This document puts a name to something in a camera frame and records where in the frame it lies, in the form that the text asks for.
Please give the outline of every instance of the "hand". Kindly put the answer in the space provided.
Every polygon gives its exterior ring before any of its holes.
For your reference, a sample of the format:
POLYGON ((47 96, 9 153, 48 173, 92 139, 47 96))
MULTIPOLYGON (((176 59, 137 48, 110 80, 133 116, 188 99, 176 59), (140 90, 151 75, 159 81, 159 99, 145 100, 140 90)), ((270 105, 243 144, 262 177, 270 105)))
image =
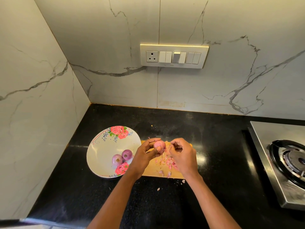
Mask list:
POLYGON ((185 179, 188 176, 199 175, 196 150, 183 138, 176 138, 170 143, 170 154, 185 179))
POLYGON ((137 152, 135 153, 135 156, 126 171, 126 174, 131 174, 135 177, 135 180, 142 176, 150 160, 160 156, 158 152, 161 150, 161 146, 158 146, 154 150, 147 153, 148 150, 153 148, 154 142, 158 140, 161 140, 161 138, 150 138, 137 149, 137 152))

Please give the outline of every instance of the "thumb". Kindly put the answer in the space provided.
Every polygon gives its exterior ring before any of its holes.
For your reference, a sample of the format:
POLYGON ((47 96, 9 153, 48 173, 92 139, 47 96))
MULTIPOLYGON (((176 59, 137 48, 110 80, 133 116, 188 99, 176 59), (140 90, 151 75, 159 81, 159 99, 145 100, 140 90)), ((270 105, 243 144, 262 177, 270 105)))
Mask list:
POLYGON ((170 154, 173 156, 173 158, 175 158, 178 155, 178 153, 175 150, 175 146, 173 145, 170 145, 170 154))
POLYGON ((147 155, 149 160, 155 158, 160 150, 161 150, 161 146, 158 146, 157 148, 154 148, 152 151, 148 152, 147 155))

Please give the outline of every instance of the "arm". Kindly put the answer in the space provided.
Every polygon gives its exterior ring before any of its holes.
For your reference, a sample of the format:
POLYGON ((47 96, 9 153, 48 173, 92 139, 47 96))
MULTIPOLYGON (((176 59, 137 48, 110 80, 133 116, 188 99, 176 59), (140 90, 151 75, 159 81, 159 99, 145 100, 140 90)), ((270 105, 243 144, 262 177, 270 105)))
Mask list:
POLYGON ((240 229, 198 173, 196 150, 183 138, 174 139, 171 144, 170 153, 195 193, 209 227, 211 229, 240 229))
POLYGON ((103 207, 89 224, 88 229, 119 228, 132 186, 142 176, 149 161, 160 156, 158 154, 158 151, 161 150, 160 146, 147 153, 149 149, 153 148, 153 143, 158 140, 160 138, 148 139, 137 149, 126 173, 122 176, 103 207))

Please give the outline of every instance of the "floral plate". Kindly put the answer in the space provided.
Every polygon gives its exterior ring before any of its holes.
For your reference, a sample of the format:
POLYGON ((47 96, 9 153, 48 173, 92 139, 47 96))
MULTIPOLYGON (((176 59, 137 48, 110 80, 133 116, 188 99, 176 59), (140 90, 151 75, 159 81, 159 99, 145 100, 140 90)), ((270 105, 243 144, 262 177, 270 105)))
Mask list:
POLYGON ((132 159, 123 161, 118 167, 112 164, 115 154, 122 154, 125 149, 133 155, 141 145, 138 134, 129 127, 113 126, 101 131, 91 141, 87 150, 87 163, 93 173, 104 178, 123 175, 132 159))

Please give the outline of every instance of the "kitchen counter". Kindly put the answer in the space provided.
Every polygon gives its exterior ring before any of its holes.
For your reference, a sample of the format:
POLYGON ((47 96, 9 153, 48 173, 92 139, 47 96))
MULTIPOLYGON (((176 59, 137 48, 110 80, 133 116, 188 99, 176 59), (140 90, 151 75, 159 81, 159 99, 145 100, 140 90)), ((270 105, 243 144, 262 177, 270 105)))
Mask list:
MULTIPOLYGON (((248 132, 250 120, 305 125, 297 120, 92 104, 23 221, 86 227, 119 181, 90 171, 88 145, 103 129, 124 125, 141 140, 182 137, 193 144, 200 175, 242 228, 305 228, 305 212, 279 206, 248 132)), ((132 188, 120 228, 190 225, 208 228, 187 182, 141 177, 132 188)))

